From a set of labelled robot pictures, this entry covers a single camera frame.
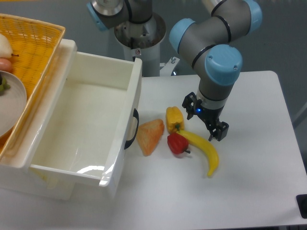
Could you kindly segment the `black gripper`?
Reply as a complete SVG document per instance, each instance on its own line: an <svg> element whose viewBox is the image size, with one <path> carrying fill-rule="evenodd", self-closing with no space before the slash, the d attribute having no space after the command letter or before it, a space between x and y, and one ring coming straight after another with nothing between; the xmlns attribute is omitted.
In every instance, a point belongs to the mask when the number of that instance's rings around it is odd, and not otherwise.
<svg viewBox="0 0 307 230"><path fill-rule="evenodd" d="M196 105L197 97L194 92L185 96L182 107L186 110L187 119L190 120L194 115L197 115L210 132L209 141L213 139L221 141L224 139L227 135L229 125L219 120L223 107L219 109L208 109L202 106L196 108Z"/></svg>

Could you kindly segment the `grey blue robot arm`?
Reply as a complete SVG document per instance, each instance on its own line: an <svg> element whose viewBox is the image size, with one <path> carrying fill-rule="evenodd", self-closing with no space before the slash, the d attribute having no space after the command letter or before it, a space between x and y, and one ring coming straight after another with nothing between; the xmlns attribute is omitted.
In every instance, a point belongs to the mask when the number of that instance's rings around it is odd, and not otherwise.
<svg viewBox="0 0 307 230"><path fill-rule="evenodd" d="M142 60L145 77L160 75L160 44L168 36L173 49L200 77L198 91L182 104L188 118L196 115L210 138L219 141L229 129L219 116L242 68L242 56L230 42L258 29L262 11L253 0L209 0L206 5L208 20L185 18L169 33L150 0L91 0L87 9L101 31L114 30L126 60Z"/></svg>

